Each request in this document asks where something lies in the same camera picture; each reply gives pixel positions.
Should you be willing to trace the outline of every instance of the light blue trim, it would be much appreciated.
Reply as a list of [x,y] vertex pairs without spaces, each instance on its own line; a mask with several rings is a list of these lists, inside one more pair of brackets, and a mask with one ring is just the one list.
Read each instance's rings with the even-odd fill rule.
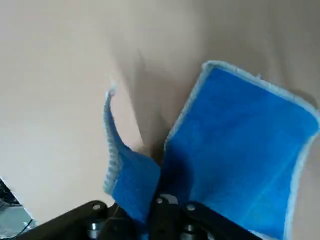
[[[192,103],[197,98],[198,93],[199,93],[201,87],[203,86],[206,78],[208,77],[208,75],[211,73],[211,71],[214,68],[224,69],[234,75],[241,77],[244,81],[247,81],[247,82],[249,82],[253,85],[256,85],[260,88],[263,88],[263,89],[269,91],[270,93],[273,93],[273,94],[275,94],[275,95],[277,95],[287,101],[290,101],[294,104],[299,105],[300,107],[302,107],[306,111],[308,111],[311,115],[313,115],[314,118],[317,120],[318,125],[320,126],[320,114],[319,114],[318,110],[313,105],[311,105],[310,103],[308,103],[307,101],[302,99],[301,97],[294,95],[293,93],[291,93],[291,92],[289,92],[279,86],[276,86],[270,82],[262,80],[260,78],[260,76],[258,76],[258,77],[253,76],[252,74],[250,74],[250,73],[248,73],[248,72],[246,72],[246,71],[244,71],[234,65],[231,65],[227,62],[214,60],[214,61],[208,61],[202,65],[202,73],[200,74],[196,84],[194,85],[178,119],[176,120],[176,122],[173,125],[173,128],[169,132],[169,134],[165,140],[165,143],[164,143],[164,149],[166,149],[166,145],[167,145],[168,141],[170,141],[170,139],[178,131],[180,125],[182,124],[182,122],[185,118],[186,113],[189,111]],[[294,167],[294,171],[293,171],[292,179],[291,179],[291,186],[290,186],[291,192],[290,192],[290,196],[288,199],[288,207],[287,207],[285,223],[284,223],[283,238],[285,240],[292,239],[292,223],[293,223],[293,217],[294,217],[294,212],[295,212],[297,193],[298,193],[298,189],[299,189],[299,179],[301,176],[303,166],[304,166],[305,161],[307,159],[310,146],[318,134],[319,134],[319,130],[313,137],[311,137],[309,139],[307,144],[303,147],[303,149],[301,150],[299,157],[297,159],[296,165]]]
[[256,231],[252,231],[252,233],[253,233],[254,235],[258,236],[259,238],[261,238],[262,240],[277,240],[277,239],[275,239],[275,238],[271,238],[271,237],[269,237],[269,236],[266,236],[266,235],[264,235],[264,234],[262,234],[262,233],[259,233],[259,232],[256,232]]
[[103,122],[109,149],[109,166],[104,178],[103,189],[105,193],[111,195],[117,184],[118,174],[120,172],[122,161],[117,148],[112,126],[114,125],[113,115],[110,110],[111,98],[115,95],[116,89],[112,87],[105,93],[105,104],[103,108]]

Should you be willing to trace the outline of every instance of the blue towel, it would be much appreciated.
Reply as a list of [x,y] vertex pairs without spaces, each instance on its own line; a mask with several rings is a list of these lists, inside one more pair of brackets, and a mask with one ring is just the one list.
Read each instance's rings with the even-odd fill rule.
[[320,128],[312,105],[233,65],[209,61],[165,141],[160,168],[121,141],[110,99],[104,190],[139,226],[157,189],[180,205],[203,203],[254,233],[291,239],[301,170]]

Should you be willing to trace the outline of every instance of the metal screw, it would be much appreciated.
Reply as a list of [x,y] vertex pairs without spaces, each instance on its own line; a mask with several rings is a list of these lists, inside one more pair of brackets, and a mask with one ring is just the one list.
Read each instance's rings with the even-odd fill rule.
[[101,208],[101,206],[99,204],[95,204],[92,207],[93,210],[99,210],[100,208]]
[[193,206],[192,204],[189,204],[189,205],[186,206],[186,209],[187,209],[188,211],[194,211],[194,210],[196,210],[196,207]]
[[208,232],[208,240],[215,240],[215,237],[211,234],[211,232]]
[[95,222],[91,223],[91,229],[97,230],[97,224]]
[[157,204],[162,204],[162,202],[163,202],[163,200],[160,197],[156,199]]
[[183,228],[184,228],[184,230],[187,230],[188,232],[193,232],[195,230],[195,227],[191,224],[187,224]]

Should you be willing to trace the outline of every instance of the black cable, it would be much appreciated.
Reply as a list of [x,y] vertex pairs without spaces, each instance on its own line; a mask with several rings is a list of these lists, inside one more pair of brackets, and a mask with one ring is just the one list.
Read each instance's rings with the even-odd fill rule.
[[14,239],[16,239],[16,237],[18,237],[20,234],[22,234],[27,229],[27,227],[29,227],[29,225],[32,223],[32,221],[33,221],[33,219],[31,218],[30,221],[28,222],[28,224],[25,225],[25,227],[17,235],[15,235],[14,237],[5,238],[5,239],[6,240],[14,240]]

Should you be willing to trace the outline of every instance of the beige wall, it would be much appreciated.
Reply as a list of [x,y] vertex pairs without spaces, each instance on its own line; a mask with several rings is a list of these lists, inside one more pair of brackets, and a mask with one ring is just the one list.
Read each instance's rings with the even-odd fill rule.
[[[92,199],[110,202],[101,186],[111,79],[121,136],[156,153],[208,59],[316,105],[319,8],[315,0],[2,1],[0,175],[40,222]],[[318,233],[317,148],[319,140],[301,179],[295,239]]]

